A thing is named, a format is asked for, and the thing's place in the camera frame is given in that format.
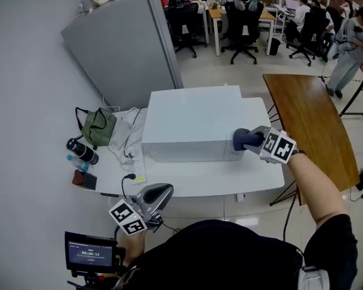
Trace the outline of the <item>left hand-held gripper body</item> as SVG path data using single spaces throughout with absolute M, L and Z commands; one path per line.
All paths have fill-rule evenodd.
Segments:
M 163 192 L 146 191 L 121 199 L 108 213 L 126 235 L 133 235 L 143 230 L 156 231 L 163 222 L 162 209 Z

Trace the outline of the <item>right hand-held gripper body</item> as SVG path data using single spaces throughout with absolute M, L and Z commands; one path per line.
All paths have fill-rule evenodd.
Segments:
M 287 164 L 294 150 L 296 150 L 296 141 L 289 137 L 286 131 L 270 127 L 264 133 L 264 141 L 258 156 L 267 163 Z

